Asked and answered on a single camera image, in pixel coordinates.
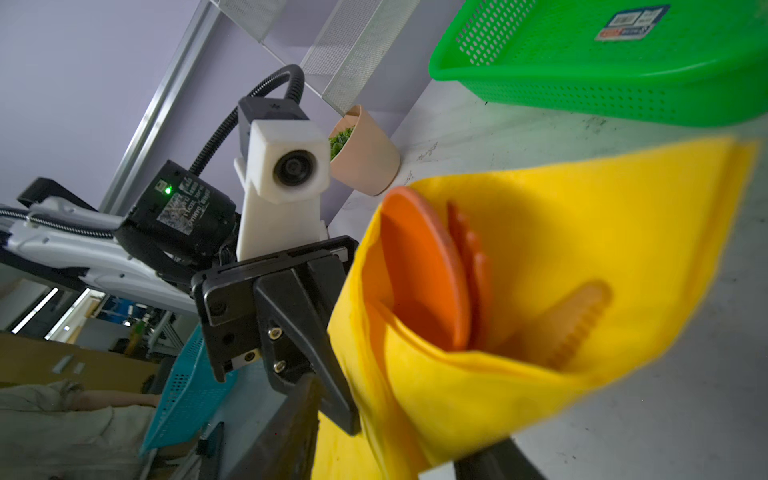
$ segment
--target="label on motor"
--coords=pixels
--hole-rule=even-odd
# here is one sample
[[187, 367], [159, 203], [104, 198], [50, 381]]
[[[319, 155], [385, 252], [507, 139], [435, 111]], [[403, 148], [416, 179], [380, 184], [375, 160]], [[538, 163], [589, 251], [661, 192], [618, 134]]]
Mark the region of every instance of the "label on motor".
[[669, 5], [659, 5], [618, 12], [611, 17], [594, 39], [597, 41], [641, 40], [653, 30], [669, 9]]
[[191, 177], [185, 177], [179, 185], [179, 191], [174, 193], [157, 216], [157, 221], [189, 235], [195, 223], [205, 214], [209, 200], [209, 189]]

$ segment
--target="green basket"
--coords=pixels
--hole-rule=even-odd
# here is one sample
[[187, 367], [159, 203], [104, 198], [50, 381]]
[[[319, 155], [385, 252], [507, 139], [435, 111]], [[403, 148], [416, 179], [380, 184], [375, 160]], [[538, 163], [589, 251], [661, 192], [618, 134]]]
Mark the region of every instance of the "green basket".
[[468, 0], [429, 74], [484, 101], [715, 127], [768, 111], [768, 0], [680, 0], [641, 40], [598, 41], [637, 0]]

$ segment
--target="fluorescent light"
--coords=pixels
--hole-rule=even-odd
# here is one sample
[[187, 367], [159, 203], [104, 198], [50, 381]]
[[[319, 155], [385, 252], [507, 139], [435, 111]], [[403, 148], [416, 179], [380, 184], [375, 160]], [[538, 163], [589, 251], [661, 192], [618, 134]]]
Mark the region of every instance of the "fluorescent light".
[[46, 340], [50, 340], [54, 333], [56, 333], [56, 330], [58, 330], [58, 327], [61, 326], [62, 323], [67, 321], [67, 317], [69, 317], [69, 314], [72, 313], [72, 310], [81, 302], [83, 299], [91, 292], [90, 288], [87, 288], [83, 290], [83, 293], [80, 294], [77, 300], [72, 303], [72, 306], [69, 307], [69, 310], [67, 310], [64, 315], [61, 316], [61, 318], [56, 322], [56, 325], [53, 325], [53, 328], [48, 331], [48, 335], [45, 336]]
[[45, 304], [46, 304], [46, 303], [48, 303], [48, 301], [51, 299], [51, 297], [53, 297], [53, 296], [56, 294], [56, 292], [58, 292], [58, 288], [54, 288], [53, 290], [51, 290], [51, 291], [48, 293], [48, 295], [46, 295], [46, 296], [45, 296], [45, 298], [44, 298], [44, 299], [43, 299], [43, 300], [42, 300], [40, 303], [38, 303], [38, 305], [37, 305], [35, 308], [33, 308], [33, 309], [32, 309], [32, 311], [31, 311], [30, 313], [27, 313], [27, 316], [26, 316], [26, 317], [24, 317], [24, 319], [23, 319], [23, 320], [22, 320], [22, 321], [21, 321], [21, 322], [20, 322], [20, 323], [19, 323], [17, 326], [15, 326], [15, 327], [14, 327], [14, 329], [13, 329], [13, 330], [11, 330], [11, 331], [12, 331], [13, 333], [18, 333], [18, 331], [19, 331], [19, 330], [23, 329], [23, 328], [24, 328], [24, 325], [26, 325], [27, 323], [29, 323], [29, 320], [31, 320], [31, 319], [32, 319], [32, 317], [33, 317], [33, 316], [35, 316], [35, 314], [36, 314], [37, 312], [39, 312], [39, 311], [40, 311], [40, 309], [41, 309], [43, 306], [45, 306]]

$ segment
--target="teal basket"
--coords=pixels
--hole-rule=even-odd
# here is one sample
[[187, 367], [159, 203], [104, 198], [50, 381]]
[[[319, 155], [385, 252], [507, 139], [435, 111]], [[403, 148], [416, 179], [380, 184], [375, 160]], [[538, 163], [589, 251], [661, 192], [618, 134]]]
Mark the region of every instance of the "teal basket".
[[216, 412], [236, 380], [234, 371], [227, 373], [225, 383], [216, 381], [198, 325], [170, 371], [139, 455], [191, 440]]
[[[621, 23], [616, 14], [640, 8], [664, 11], [644, 38], [596, 39], [609, 22]], [[768, 3], [467, 0], [429, 73], [484, 101], [733, 124], [768, 111]]]

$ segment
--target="pink flower pot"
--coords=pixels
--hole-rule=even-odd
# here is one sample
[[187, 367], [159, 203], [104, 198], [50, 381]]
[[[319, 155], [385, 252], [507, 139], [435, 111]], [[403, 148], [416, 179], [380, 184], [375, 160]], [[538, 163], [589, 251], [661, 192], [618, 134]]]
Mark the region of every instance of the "pink flower pot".
[[366, 195], [378, 195], [395, 179], [400, 152], [362, 105], [352, 107], [329, 138], [349, 127], [355, 129], [331, 160], [331, 175]]

